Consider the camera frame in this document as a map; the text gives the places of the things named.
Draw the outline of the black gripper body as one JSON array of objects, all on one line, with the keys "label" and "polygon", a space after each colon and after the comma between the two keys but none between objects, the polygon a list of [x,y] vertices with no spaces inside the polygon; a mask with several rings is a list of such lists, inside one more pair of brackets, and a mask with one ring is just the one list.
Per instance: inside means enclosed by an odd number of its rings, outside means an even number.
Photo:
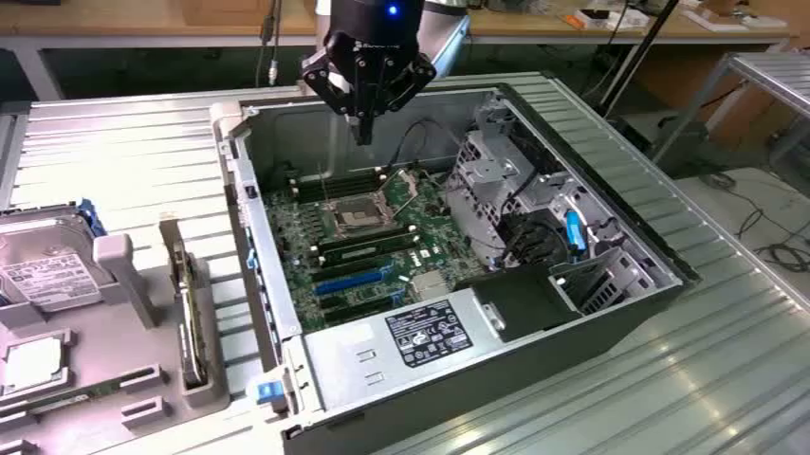
[{"label": "black gripper body", "polygon": [[381,51],[394,61],[417,54],[422,1],[329,1],[324,48],[332,61],[345,61],[360,50]]}]

